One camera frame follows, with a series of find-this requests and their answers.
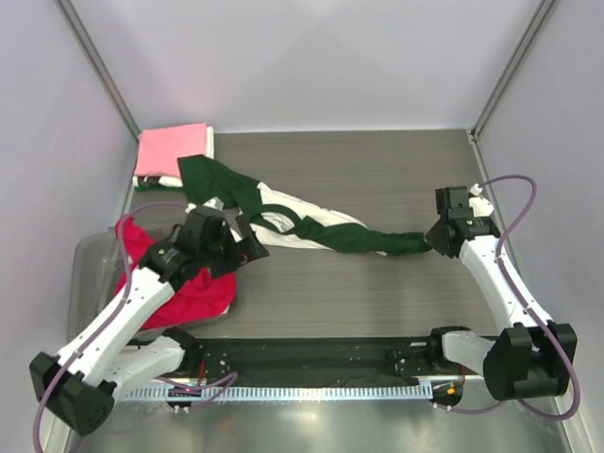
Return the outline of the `white and green raglan shirt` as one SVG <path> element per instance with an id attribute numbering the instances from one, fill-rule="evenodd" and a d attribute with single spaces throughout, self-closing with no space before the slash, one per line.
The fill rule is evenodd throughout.
<path id="1" fill-rule="evenodd" d="M 374 230 L 348 214 L 274 190 L 215 159 L 210 163 L 216 164 L 209 168 L 210 174 L 200 176 L 189 190 L 184 189 L 188 201 L 201 205 L 217 198 L 227 209 L 237 209 L 247 216 L 258 240 L 265 245 L 396 257 L 431 250 L 422 232 Z"/>

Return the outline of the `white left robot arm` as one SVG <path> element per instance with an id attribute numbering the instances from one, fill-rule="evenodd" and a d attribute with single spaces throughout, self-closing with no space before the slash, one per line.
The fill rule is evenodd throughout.
<path id="1" fill-rule="evenodd" d="M 50 411 L 77 435 L 100 428 L 123 395 L 176 371 L 193 375 L 201 363 L 196 340 L 178 327 L 130 357 L 123 348 L 147 319 L 202 270 L 213 278 L 267 257 L 248 218 L 236 218 L 235 238 L 219 209 L 190 205 L 173 240 L 149 245 L 126 283 L 91 323 L 58 353 L 38 353 L 29 364 L 39 412 Z"/>

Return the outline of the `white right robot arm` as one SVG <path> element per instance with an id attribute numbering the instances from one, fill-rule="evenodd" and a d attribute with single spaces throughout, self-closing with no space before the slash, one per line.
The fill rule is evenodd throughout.
<path id="1" fill-rule="evenodd" d="M 468 327 L 436 327 L 425 351 L 428 367 L 457 364 L 484 378 L 497 401 L 565 394 L 578 338 L 537 303 L 509 259 L 491 203 L 464 186 L 435 192 L 437 222 L 426 235 L 440 255 L 458 259 L 478 284 L 495 319 L 489 340 Z"/>

